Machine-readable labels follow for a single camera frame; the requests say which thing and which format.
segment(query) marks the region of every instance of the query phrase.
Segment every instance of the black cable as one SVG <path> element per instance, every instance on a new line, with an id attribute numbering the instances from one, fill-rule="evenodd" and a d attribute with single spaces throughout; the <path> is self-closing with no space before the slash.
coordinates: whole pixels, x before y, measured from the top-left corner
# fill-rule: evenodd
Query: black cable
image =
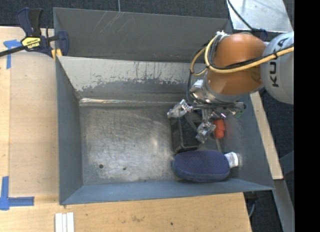
<path id="1" fill-rule="evenodd" d="M 245 21 L 245 19 L 237 12 L 237 10 L 235 9 L 235 7 L 232 5 L 232 3 L 230 2 L 230 0 L 227 0 L 230 7 L 232 8 L 232 10 L 235 12 L 235 14 L 243 21 L 243 23 L 250 29 L 253 30 L 253 28 L 248 24 L 248 22 Z"/>
<path id="2" fill-rule="evenodd" d="M 232 10 L 234 11 L 234 13 L 239 17 L 240 20 L 242 20 L 242 22 L 254 33 L 259 33 L 259 32 L 266 32 L 264 29 L 262 28 L 255 28 L 249 25 L 249 23 L 240 15 L 239 12 L 237 12 L 236 8 L 233 6 L 233 4 L 230 2 L 230 0 L 227 0 L 230 7 L 232 8 Z"/>
<path id="3" fill-rule="evenodd" d="M 285 51 L 285 50 L 288 50 L 290 48 L 292 48 L 294 45 L 291 44 L 290 46 L 286 47 L 286 48 L 282 48 L 282 49 L 279 49 L 277 52 L 281 52 L 281 51 Z M 257 57 L 257 58 L 253 58 L 253 59 L 248 59 L 248 60 L 244 60 L 244 61 L 241 61 L 241 62 L 237 62 L 237 63 L 233 63 L 233 64 L 230 64 L 230 65 L 227 65 L 227 66 L 224 66 L 224 67 L 219 67 L 219 66 L 216 66 L 214 65 L 210 59 L 208 59 L 209 63 L 210 63 L 210 66 L 213 67 L 214 69 L 217 69 L 217 70 L 229 70 L 229 69 L 235 69 L 235 68 L 239 68 L 239 67 L 242 67 L 242 66 L 245 66 L 245 65 L 248 65 L 248 64 L 252 64 L 254 62 L 257 62 L 261 59 L 264 59 L 264 58 L 267 58 L 267 57 L 270 57 L 272 55 L 275 55 L 275 53 L 271 53 L 271 54 L 268 54 L 268 55 L 264 55 L 264 56 L 260 56 L 260 57 Z"/>
<path id="4" fill-rule="evenodd" d="M 191 70 L 190 70 L 189 78 L 188 78 L 188 84 L 187 84 L 187 87 L 186 87 L 186 101 L 188 102 L 188 104 L 190 103 L 189 90 L 190 90 L 190 84 L 191 84 L 191 76 L 192 76 L 192 73 L 191 73 Z"/>
<path id="5" fill-rule="evenodd" d="M 222 35 L 218 35 L 217 38 L 213 41 L 212 45 L 210 46 L 210 49 L 208 51 L 208 61 L 211 64 L 211 61 L 213 60 L 213 58 L 216 55 L 216 51 L 217 51 L 217 47 L 218 47 L 218 43 L 220 42 L 221 38 L 223 36 Z"/>

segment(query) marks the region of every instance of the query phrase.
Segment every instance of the wooden board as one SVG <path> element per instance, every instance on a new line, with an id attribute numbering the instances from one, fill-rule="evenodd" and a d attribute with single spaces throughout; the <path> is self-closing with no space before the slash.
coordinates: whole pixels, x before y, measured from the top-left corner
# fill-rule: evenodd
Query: wooden board
<path id="1" fill-rule="evenodd" d="M 24 31 L 19 27 L 3 27 L 0 32 L 1 43 L 14 39 L 19 41 L 24 37 Z M 11 54 L 10 69 L 6 68 L 7 56 L 2 57 L 1 62 L 7 74 L 2 78 L 2 87 L 10 91 L 10 99 L 8 93 L 2 93 L 6 94 L 9 103 L 5 106 L 6 111 L 8 107 L 10 109 L 7 113 L 10 162 L 5 174 L 9 175 L 9 195 L 56 195 L 58 141 L 53 59 L 38 52 L 19 51 Z"/>
<path id="2" fill-rule="evenodd" d="M 274 180 L 282 180 L 284 175 L 282 173 L 277 149 L 260 95 L 258 92 L 254 92 L 250 94 L 250 97 L 272 178 Z"/>
<path id="3" fill-rule="evenodd" d="M 61 206 L 57 196 L 0 212 L 0 231 L 54 231 L 55 213 L 74 213 L 75 232 L 251 232 L 242 193 Z"/>
<path id="4" fill-rule="evenodd" d="M 10 31 L 0 38 L 10 39 Z M 7 48 L 1 43 L 0 52 Z M 9 175 L 9 127 L 10 127 L 10 70 L 7 69 L 7 57 L 0 57 L 0 176 Z"/>

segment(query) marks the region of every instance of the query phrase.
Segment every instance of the black object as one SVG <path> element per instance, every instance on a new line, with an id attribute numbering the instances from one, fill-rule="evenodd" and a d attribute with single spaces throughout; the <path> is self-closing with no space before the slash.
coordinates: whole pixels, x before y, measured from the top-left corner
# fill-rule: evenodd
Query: black object
<path id="1" fill-rule="evenodd" d="M 172 162 L 174 173 L 181 179 L 194 182 L 218 182 L 230 173 L 224 154 L 215 150 L 178 153 Z"/>
<path id="2" fill-rule="evenodd" d="M 172 147 L 176 153 L 194 151 L 199 148 L 196 139 L 197 128 L 190 124 L 186 116 L 171 118 Z"/>
<path id="3" fill-rule="evenodd" d="M 21 46 L 5 50 L 0 52 L 0 57 L 13 54 L 22 50 L 27 52 L 38 52 L 46 54 L 52 57 L 53 48 L 50 46 L 50 42 L 59 40 L 59 48 L 62 55 L 66 55 L 69 50 L 69 38 L 66 31 L 59 31 L 57 35 L 49 37 L 48 29 L 46 31 L 46 37 L 41 35 L 40 19 L 43 10 L 41 8 L 23 8 L 17 15 L 16 19 L 25 32 L 25 38 L 21 42 Z"/>

